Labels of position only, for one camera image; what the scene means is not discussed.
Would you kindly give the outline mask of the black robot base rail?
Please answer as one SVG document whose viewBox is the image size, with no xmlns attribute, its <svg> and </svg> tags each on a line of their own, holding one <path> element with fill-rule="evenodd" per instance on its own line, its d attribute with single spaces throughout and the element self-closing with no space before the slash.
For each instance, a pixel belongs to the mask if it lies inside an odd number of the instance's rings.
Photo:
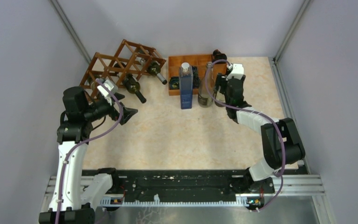
<svg viewBox="0 0 358 224">
<path fill-rule="evenodd" d="M 271 177 L 253 181 L 240 170 L 83 170 L 83 176 L 113 175 L 108 194 L 124 194 L 125 203 L 234 202 L 237 194 L 273 194 Z"/>
</svg>

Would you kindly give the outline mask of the green bottle white label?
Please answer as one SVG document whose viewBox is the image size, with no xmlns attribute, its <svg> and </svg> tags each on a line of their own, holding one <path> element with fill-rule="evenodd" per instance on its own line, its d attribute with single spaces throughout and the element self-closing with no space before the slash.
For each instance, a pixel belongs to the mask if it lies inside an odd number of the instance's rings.
<svg viewBox="0 0 358 224">
<path fill-rule="evenodd" d="M 224 96 L 224 94 L 222 94 L 219 90 L 216 90 L 215 92 L 214 92 L 214 97 L 215 97 L 215 99 L 217 100 L 217 102 L 215 102 L 215 104 L 216 104 L 216 106 L 217 107 L 224 107 L 224 105 L 221 105 L 220 103 L 218 103 L 218 101 L 219 102 L 221 102 L 221 103 L 225 103 L 225 96 Z"/>
</svg>

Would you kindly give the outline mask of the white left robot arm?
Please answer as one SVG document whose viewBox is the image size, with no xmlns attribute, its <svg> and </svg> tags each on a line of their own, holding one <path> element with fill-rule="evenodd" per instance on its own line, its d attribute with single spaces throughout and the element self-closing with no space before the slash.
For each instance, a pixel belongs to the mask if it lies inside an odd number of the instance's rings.
<svg viewBox="0 0 358 224">
<path fill-rule="evenodd" d="M 80 86 L 63 92 L 65 111 L 57 129 L 59 162 L 53 197 L 46 212 L 39 214 L 41 224 L 93 224 L 96 210 L 105 193 L 113 187 L 114 168 L 103 168 L 94 176 L 91 185 L 81 187 L 83 161 L 93 140 L 92 123 L 111 117 L 116 127 L 124 125 L 138 110 L 120 102 L 124 95 L 103 87 L 99 101 L 89 104 L 86 91 Z"/>
</svg>

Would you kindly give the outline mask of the clear glass wine bottle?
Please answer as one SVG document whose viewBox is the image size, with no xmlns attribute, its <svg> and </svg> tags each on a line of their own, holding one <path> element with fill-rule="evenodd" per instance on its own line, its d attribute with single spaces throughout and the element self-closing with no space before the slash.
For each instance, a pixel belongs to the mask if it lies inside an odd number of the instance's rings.
<svg viewBox="0 0 358 224">
<path fill-rule="evenodd" d="M 207 108 L 212 105 L 213 99 L 209 93 L 213 94 L 215 83 L 213 80 L 213 63 L 207 62 L 206 72 L 199 84 L 198 103 L 201 107 Z"/>
</svg>

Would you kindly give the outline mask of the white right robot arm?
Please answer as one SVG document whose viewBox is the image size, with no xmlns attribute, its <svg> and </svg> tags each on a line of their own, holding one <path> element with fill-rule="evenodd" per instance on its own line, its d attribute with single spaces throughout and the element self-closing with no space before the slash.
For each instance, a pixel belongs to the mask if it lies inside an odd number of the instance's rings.
<svg viewBox="0 0 358 224">
<path fill-rule="evenodd" d="M 245 76 L 227 78 L 219 73 L 215 92 L 224 96 L 222 103 L 232 121 L 247 126 L 262 138 L 263 158 L 247 168 L 244 175 L 244 186 L 252 192 L 260 189 L 267 178 L 285 165 L 302 160 L 305 149 L 293 119 L 269 117 L 245 101 L 244 81 Z"/>
</svg>

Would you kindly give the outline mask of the blue square glass bottle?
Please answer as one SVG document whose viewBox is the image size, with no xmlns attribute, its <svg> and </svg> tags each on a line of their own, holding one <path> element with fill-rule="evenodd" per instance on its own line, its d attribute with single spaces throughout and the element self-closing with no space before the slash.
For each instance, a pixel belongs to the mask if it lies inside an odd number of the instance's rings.
<svg viewBox="0 0 358 224">
<path fill-rule="evenodd" d="M 193 104 L 193 70 L 184 62 L 179 69 L 180 107 L 182 110 L 191 109 Z"/>
</svg>

